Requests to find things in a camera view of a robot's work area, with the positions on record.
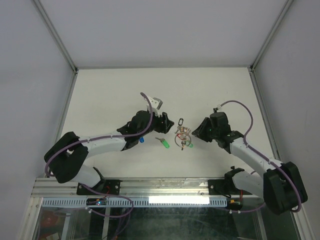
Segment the large silver keyring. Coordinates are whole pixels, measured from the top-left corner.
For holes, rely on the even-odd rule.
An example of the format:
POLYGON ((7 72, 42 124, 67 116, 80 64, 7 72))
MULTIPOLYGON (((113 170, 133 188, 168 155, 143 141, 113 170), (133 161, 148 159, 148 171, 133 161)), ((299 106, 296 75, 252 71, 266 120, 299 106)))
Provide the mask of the large silver keyring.
POLYGON ((192 139, 191 139, 190 135, 176 134, 175 138, 174 138, 174 142, 182 150, 184 148, 192 148, 193 147, 192 139))

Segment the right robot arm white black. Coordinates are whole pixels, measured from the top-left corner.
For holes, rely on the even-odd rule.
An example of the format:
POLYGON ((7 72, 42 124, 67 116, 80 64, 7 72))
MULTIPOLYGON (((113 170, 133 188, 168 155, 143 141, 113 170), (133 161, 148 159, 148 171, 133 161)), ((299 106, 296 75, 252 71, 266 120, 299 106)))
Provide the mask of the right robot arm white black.
POLYGON ((214 112, 205 117, 192 135, 202 141, 216 141, 227 153, 250 166, 255 174, 243 168, 234 168, 224 175, 218 188, 222 194, 245 191, 263 199, 265 205, 276 215, 286 211, 297 212, 308 199, 298 167, 291 161, 283 163, 267 158, 245 141, 245 136, 232 130, 224 112, 214 112))

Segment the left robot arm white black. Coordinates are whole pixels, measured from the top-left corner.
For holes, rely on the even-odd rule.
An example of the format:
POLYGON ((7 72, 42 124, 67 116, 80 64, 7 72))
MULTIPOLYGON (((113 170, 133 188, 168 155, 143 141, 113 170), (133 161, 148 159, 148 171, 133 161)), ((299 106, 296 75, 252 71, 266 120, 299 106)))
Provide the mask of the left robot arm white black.
POLYGON ((160 115, 140 110, 124 126, 102 136, 79 137, 73 131, 65 133, 44 155, 45 173, 60 184, 77 182, 93 194, 109 193, 107 180, 96 167, 85 160, 108 152, 122 152, 135 147, 145 135, 155 131, 167 134, 174 122, 167 113, 160 115))

